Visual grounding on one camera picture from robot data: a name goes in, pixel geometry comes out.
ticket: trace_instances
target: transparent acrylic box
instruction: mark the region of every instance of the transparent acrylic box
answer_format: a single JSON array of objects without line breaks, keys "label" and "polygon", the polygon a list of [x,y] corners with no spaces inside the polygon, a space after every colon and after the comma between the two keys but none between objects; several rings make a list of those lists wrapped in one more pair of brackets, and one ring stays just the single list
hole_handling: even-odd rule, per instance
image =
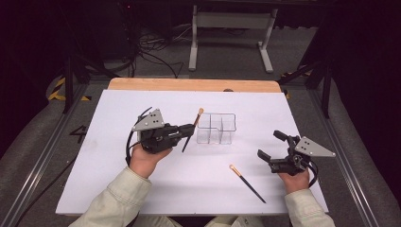
[{"label": "transparent acrylic box", "polygon": [[236,131],[235,114],[203,113],[198,122],[198,144],[231,144]]}]

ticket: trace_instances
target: human hand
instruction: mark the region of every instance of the human hand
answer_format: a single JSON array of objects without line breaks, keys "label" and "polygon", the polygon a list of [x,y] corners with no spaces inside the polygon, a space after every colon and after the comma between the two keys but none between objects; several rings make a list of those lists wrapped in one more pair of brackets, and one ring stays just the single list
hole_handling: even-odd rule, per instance
[{"label": "human hand", "polygon": [[156,168],[157,163],[166,157],[173,148],[165,149],[156,154],[146,152],[141,144],[132,148],[130,169],[143,178],[148,178]]},{"label": "human hand", "polygon": [[309,188],[309,171],[307,169],[295,176],[287,173],[278,173],[278,176],[283,180],[287,194]]}]

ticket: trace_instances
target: wooden table edge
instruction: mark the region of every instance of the wooden table edge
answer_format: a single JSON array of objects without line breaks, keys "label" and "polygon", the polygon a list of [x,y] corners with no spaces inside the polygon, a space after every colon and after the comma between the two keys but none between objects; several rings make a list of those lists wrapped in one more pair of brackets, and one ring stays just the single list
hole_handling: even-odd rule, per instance
[{"label": "wooden table edge", "polygon": [[281,93],[273,80],[115,78],[109,90]]}]

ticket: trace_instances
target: sleeve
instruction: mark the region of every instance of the sleeve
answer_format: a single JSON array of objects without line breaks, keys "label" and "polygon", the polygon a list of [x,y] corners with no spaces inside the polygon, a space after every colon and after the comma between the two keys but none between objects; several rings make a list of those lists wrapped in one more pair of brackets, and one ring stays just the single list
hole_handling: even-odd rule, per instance
[{"label": "sleeve", "polygon": [[70,227],[127,226],[138,214],[151,187],[126,167]]},{"label": "sleeve", "polygon": [[325,214],[309,189],[290,193],[285,200],[294,227],[335,226],[333,219]]}]

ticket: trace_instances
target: white paper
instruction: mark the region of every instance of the white paper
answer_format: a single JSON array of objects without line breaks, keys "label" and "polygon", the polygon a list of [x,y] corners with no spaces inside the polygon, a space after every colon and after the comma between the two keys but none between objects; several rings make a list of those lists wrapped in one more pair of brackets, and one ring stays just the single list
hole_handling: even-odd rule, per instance
[{"label": "white paper", "polygon": [[[197,144],[195,131],[185,152],[185,138],[150,176],[152,188],[143,215],[270,215],[287,213],[285,189],[269,165],[257,157],[288,155],[287,142],[275,130],[299,135],[288,103],[279,93],[222,93],[105,90],[61,195],[57,214],[84,213],[91,201],[126,166],[125,146],[137,116],[159,108],[171,125],[192,124],[199,108],[208,113],[235,114],[231,145]],[[235,165],[267,202],[263,203],[229,168]],[[311,188],[327,210],[318,183]]]}]

